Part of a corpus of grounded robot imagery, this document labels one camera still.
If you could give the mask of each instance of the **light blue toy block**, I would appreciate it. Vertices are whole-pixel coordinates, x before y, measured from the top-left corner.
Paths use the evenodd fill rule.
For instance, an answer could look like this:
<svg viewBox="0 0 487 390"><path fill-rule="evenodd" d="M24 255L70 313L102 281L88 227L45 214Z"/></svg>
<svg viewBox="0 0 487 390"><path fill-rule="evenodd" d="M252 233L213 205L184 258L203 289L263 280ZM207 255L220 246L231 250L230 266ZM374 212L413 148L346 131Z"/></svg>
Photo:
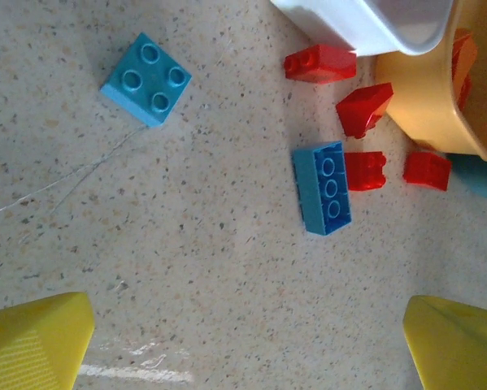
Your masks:
<svg viewBox="0 0 487 390"><path fill-rule="evenodd" d="M340 141L293 152L302 219L307 231L327 236L351 222Z"/></svg>
<svg viewBox="0 0 487 390"><path fill-rule="evenodd" d="M141 33L101 88L113 102L149 127L163 124L191 75Z"/></svg>

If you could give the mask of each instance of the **yellow plastic piece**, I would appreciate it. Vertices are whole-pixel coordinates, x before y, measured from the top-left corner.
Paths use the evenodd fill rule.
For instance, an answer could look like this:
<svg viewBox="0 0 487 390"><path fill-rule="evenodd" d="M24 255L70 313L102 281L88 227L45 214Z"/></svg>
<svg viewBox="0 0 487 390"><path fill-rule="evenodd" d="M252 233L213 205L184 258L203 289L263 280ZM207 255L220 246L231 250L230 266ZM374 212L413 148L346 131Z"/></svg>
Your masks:
<svg viewBox="0 0 487 390"><path fill-rule="evenodd" d="M83 292L0 310L0 390L72 389L93 329Z"/></svg>
<svg viewBox="0 0 487 390"><path fill-rule="evenodd" d="M469 72L472 91L461 111L455 101L451 61L457 28L472 31L478 56ZM376 82L392 83L387 112L419 145L448 153L478 154L487 161L487 0L455 0L446 33L427 54L380 55Z"/></svg>
<svg viewBox="0 0 487 390"><path fill-rule="evenodd" d="M487 310L415 296L404 332L425 390L487 390Z"/></svg>

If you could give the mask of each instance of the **white plastic container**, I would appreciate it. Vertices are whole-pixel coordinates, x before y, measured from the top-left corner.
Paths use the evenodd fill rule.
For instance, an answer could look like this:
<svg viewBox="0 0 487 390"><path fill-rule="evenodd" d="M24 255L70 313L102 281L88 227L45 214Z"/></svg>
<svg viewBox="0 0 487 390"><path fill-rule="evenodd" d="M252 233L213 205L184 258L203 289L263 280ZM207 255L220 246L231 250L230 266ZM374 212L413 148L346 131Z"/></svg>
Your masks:
<svg viewBox="0 0 487 390"><path fill-rule="evenodd" d="M358 56L419 55L442 39L453 0L271 0L315 43Z"/></svg>

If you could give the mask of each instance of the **yellow bowl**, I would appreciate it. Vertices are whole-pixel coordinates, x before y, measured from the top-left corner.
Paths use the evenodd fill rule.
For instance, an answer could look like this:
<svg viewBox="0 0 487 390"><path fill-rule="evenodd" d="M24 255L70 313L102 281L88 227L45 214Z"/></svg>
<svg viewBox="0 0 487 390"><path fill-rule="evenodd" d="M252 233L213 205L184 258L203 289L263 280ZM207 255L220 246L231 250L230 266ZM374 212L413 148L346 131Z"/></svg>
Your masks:
<svg viewBox="0 0 487 390"><path fill-rule="evenodd" d="M454 31L469 28L478 45L472 91L463 112L451 76ZM487 161L487 0L455 0L446 33L427 54L380 55L377 83L390 82L388 114L419 145L441 152L478 154Z"/></svg>

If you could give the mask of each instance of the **building block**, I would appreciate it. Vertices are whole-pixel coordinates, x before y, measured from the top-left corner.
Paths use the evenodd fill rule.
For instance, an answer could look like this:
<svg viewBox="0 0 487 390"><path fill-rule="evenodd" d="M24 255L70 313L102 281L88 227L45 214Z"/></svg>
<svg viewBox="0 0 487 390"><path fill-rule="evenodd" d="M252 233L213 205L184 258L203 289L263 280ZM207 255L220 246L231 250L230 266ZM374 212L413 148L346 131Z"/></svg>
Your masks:
<svg viewBox="0 0 487 390"><path fill-rule="evenodd" d="M380 189L386 183L382 174L386 157L382 152L344 153L344 159L350 191Z"/></svg>
<svg viewBox="0 0 487 390"><path fill-rule="evenodd" d="M302 219L307 231L327 236L351 222L342 143L293 152Z"/></svg>
<svg viewBox="0 0 487 390"><path fill-rule="evenodd" d="M472 37L472 31L468 28L457 28L454 32L453 40L453 57L458 54L462 48L463 43Z"/></svg>
<svg viewBox="0 0 487 390"><path fill-rule="evenodd" d="M467 98L471 93L471 89L472 89L471 76L467 74L465 80L463 81L462 90L460 91L460 96L458 98L458 101L456 102L460 111L463 111L463 109L465 108L465 105L467 104Z"/></svg>
<svg viewBox="0 0 487 390"><path fill-rule="evenodd" d="M452 76L454 96L458 101L461 97L462 87L467 78L467 74L476 61L478 47L476 46L476 43L472 39L471 35L467 35L466 37L457 41L455 44L459 47L455 48L453 46L453 51L457 51L455 54L453 54Z"/></svg>
<svg viewBox="0 0 487 390"><path fill-rule="evenodd" d="M163 124L191 75L141 33L101 92L150 127Z"/></svg>
<svg viewBox="0 0 487 390"><path fill-rule="evenodd" d="M391 83L356 89L337 105L337 113L344 133L357 139L375 127L393 96Z"/></svg>
<svg viewBox="0 0 487 390"><path fill-rule="evenodd" d="M355 76L357 56L328 45L315 45L285 58L285 77L315 84L328 84Z"/></svg>
<svg viewBox="0 0 487 390"><path fill-rule="evenodd" d="M404 180L430 189L447 191L451 161L430 152L413 152L406 159Z"/></svg>

